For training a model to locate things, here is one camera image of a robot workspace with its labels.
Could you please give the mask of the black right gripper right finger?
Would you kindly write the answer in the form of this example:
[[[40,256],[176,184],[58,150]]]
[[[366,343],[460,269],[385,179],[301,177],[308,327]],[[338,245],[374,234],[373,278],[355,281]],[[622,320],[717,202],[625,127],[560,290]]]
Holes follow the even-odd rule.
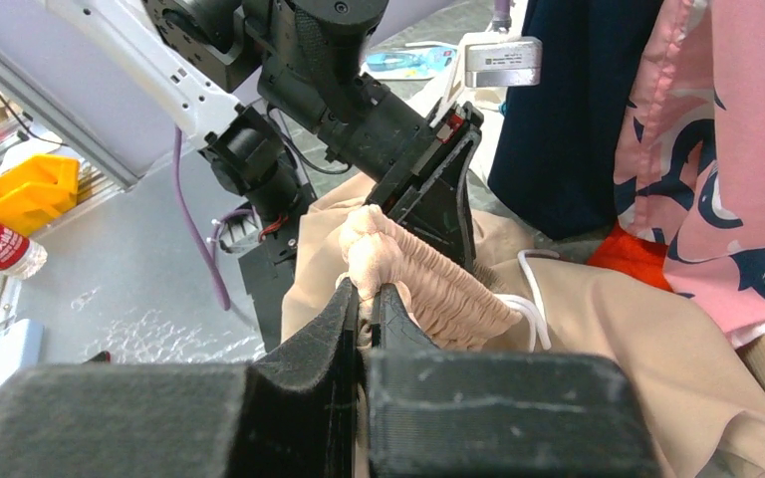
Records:
[[[375,477],[656,477],[635,390],[596,355],[452,352],[377,293],[366,360]]]

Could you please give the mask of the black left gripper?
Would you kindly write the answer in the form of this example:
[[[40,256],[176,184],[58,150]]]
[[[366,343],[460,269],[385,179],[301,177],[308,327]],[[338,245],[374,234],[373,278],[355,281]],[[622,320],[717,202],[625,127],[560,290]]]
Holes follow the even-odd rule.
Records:
[[[475,245],[467,168],[482,133],[471,103],[455,104],[435,126],[368,74],[348,91],[363,101],[349,122],[326,112],[316,137],[328,155],[379,181],[366,204],[381,208],[453,263],[471,272]]]

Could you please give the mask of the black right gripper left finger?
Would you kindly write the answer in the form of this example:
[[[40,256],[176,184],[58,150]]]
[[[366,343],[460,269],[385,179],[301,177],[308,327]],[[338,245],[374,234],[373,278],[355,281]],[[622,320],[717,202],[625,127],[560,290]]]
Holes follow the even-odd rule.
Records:
[[[253,362],[56,364],[0,387],[0,477],[349,477],[349,281]]]

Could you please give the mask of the beige drawstring shorts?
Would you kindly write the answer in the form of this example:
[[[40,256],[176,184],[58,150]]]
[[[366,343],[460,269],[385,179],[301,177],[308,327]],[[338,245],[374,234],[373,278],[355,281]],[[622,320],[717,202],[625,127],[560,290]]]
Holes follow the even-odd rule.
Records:
[[[697,306],[625,274],[538,257],[513,220],[472,214],[473,278],[366,203],[356,175],[301,217],[289,338],[350,279],[368,301],[384,281],[440,347],[603,356],[636,389],[668,477],[695,477],[720,453],[738,477],[765,477],[765,392]]]

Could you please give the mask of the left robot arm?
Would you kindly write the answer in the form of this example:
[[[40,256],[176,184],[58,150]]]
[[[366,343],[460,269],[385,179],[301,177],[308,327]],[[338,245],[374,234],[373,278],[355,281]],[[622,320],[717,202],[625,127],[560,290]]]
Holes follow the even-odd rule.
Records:
[[[419,114],[361,70],[384,1],[48,1],[172,118],[219,183],[287,230],[311,202],[290,142],[244,105],[250,78],[269,109],[375,184],[369,203],[466,270],[475,246],[466,175],[481,139],[471,105]]]

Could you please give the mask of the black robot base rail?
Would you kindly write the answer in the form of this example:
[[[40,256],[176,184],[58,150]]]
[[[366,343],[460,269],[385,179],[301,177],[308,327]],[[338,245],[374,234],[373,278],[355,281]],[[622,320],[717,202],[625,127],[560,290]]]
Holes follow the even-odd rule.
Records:
[[[281,342],[282,301],[295,280],[299,222],[312,202],[304,197],[294,208],[266,222],[265,230],[256,236],[257,245],[239,259],[266,353]]]

